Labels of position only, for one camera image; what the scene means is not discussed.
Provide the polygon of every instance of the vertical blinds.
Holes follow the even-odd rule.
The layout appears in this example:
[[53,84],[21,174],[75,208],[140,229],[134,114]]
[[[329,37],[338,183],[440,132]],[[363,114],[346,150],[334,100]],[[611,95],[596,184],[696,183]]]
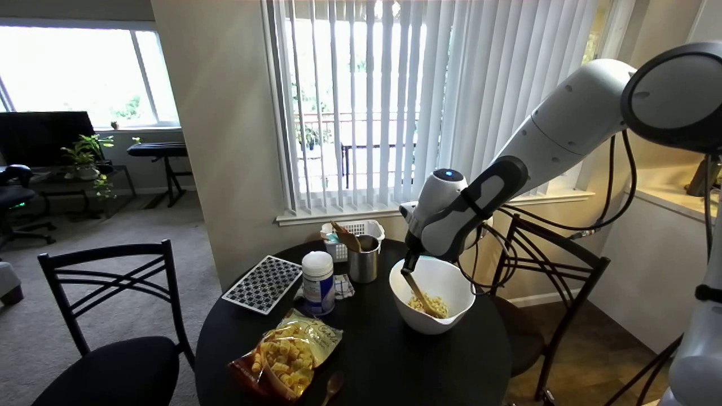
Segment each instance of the vertical blinds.
[[599,0],[267,0],[290,210],[476,179],[581,64]]

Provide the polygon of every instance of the window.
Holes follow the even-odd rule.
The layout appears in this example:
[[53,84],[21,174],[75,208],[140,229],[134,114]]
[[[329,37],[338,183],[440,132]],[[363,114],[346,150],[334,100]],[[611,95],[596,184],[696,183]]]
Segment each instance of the window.
[[396,210],[439,167],[474,181],[583,64],[599,12],[596,0],[267,4],[293,214]]
[[0,27],[0,109],[89,111],[95,128],[178,126],[149,29]]

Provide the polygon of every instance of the office chair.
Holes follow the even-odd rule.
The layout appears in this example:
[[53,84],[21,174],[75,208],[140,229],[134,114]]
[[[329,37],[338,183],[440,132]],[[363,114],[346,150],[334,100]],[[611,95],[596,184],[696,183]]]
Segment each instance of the office chair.
[[[513,350],[513,377],[530,369],[538,358],[541,360],[541,374],[535,388],[535,400],[544,404],[555,404],[553,392],[546,388],[548,373],[553,368],[558,347],[579,315],[581,306],[588,302],[591,289],[602,277],[609,259],[599,256],[585,245],[530,223],[519,214],[513,217],[504,253],[496,264],[490,296],[500,308],[500,315],[508,330]],[[517,273],[534,271],[552,279],[563,297],[564,315],[558,321],[552,338],[546,338],[540,327],[523,314],[523,308],[496,296],[496,290]]]
[[31,168],[26,164],[8,164],[0,167],[0,233],[3,242],[0,245],[10,243],[11,238],[43,238],[48,243],[54,242],[53,234],[43,233],[29,233],[36,228],[54,229],[53,223],[29,223],[29,226],[16,226],[13,214],[29,206],[29,200],[36,196],[36,192],[29,186]]
[[[39,261],[81,358],[57,377],[34,404],[169,404],[178,380],[178,353],[184,352],[193,369],[197,369],[197,357],[188,342],[180,315],[171,243],[106,245],[54,256],[43,253]],[[79,315],[87,315],[122,290],[148,293],[169,302],[178,340],[140,336],[90,350]]]

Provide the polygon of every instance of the round black table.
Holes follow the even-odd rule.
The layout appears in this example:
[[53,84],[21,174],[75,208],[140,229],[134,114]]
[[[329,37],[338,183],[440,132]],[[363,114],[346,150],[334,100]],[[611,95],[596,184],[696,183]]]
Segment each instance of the round black table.
[[[301,264],[306,253],[324,249],[320,242],[307,242],[277,253],[277,256]],[[422,336],[408,330],[396,308],[386,279],[404,253],[404,243],[386,238],[379,279],[358,285],[358,296],[336,302],[334,314],[325,318],[327,325],[343,330],[343,340],[319,368],[298,404],[319,406],[334,369],[346,374],[336,404],[504,404],[511,380],[511,347],[496,308],[478,296],[468,318],[449,333]],[[262,333],[283,321],[297,304],[297,289],[270,315],[218,300],[197,347],[197,389],[204,406],[262,404],[257,394],[235,380],[229,362],[253,350]]]

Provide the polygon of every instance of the jar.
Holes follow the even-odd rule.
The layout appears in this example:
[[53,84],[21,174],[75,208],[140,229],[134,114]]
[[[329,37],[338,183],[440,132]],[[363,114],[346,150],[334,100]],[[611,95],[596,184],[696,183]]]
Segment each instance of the jar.
[[302,297],[310,315],[334,312],[334,256],[325,251],[311,251],[302,256]]

